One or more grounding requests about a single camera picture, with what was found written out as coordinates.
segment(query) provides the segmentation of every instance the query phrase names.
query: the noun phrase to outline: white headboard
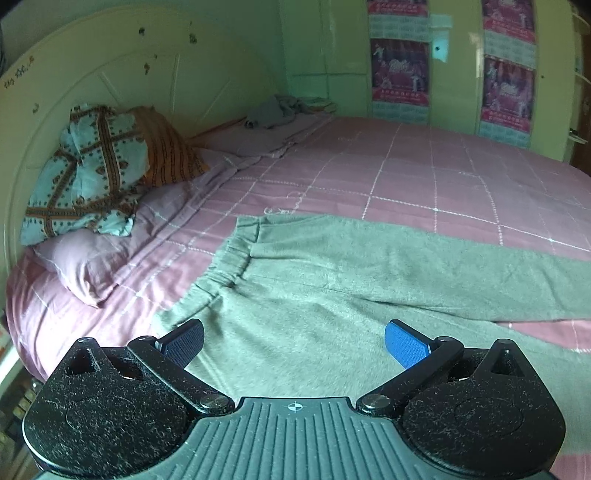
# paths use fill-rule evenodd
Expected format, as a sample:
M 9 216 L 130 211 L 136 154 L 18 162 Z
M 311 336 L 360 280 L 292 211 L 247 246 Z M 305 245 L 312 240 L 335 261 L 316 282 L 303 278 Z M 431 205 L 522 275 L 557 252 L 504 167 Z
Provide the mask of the white headboard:
M 154 105 L 193 135 L 244 116 L 273 93 L 244 42 L 175 9 L 113 8 L 41 40 L 0 79 L 0 307 L 22 251 L 28 198 L 72 105 Z

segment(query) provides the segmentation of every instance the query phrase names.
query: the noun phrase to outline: pink bedsheet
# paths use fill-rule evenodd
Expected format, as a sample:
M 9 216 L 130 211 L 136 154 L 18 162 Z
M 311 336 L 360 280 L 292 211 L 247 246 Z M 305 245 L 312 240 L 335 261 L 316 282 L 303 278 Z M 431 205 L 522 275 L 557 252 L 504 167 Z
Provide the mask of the pink bedsheet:
M 239 172 L 186 222 L 171 224 L 149 256 L 132 259 L 129 276 L 101 309 L 83 304 L 25 255 L 8 286 L 7 315 L 27 367 L 47 377 L 81 336 L 113 346 L 152 333 L 151 316 L 205 271 L 235 217 L 269 213 L 400 223 L 591 260 L 591 178 L 582 172 L 484 138 L 339 118 L 283 158 Z M 591 322 L 584 319 L 508 326 L 591 353 Z M 554 470 L 562 479 L 587 480 L 588 459 L 563 457 Z

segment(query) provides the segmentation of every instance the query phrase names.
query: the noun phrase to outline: black mount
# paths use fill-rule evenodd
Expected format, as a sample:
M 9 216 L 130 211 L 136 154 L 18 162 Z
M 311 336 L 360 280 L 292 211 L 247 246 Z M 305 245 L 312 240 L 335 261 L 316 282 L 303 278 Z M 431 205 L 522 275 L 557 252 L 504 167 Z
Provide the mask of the black mount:
M 358 412 L 391 419 L 412 450 L 455 475 L 517 479 L 550 468 L 564 419 L 513 341 L 464 348 L 391 323 L 430 353 L 363 395 Z M 232 399 L 184 370 L 203 342 L 197 319 L 127 347 L 77 340 L 23 422 L 39 465 L 74 478 L 132 475 L 170 456 L 195 422 L 234 412 Z

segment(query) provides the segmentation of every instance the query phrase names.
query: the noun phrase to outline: poster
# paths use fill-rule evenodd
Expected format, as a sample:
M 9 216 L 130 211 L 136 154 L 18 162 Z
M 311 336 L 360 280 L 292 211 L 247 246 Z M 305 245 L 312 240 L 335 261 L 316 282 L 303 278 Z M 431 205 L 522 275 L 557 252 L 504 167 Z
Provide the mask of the poster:
M 484 29 L 535 43 L 532 0 L 483 0 Z
M 484 86 L 479 135 L 530 144 L 537 66 L 533 0 L 482 0 Z
M 534 71 L 490 56 L 485 56 L 484 68 L 482 120 L 529 134 Z
M 372 100 L 429 105 L 428 45 L 373 38 Z
M 426 124 L 429 114 L 427 0 L 369 0 L 374 117 Z
M 428 17 L 427 0 L 369 0 L 369 14 Z

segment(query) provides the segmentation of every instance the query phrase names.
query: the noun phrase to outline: blue gripper pad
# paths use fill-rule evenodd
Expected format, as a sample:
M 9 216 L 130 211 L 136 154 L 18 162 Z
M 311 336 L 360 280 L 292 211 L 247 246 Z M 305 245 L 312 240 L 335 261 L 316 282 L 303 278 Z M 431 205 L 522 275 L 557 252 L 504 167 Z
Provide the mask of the blue gripper pad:
M 411 368 L 431 353 L 431 349 L 427 343 L 424 343 L 421 339 L 393 321 L 390 321 L 386 325 L 384 340 L 390 355 L 405 369 Z

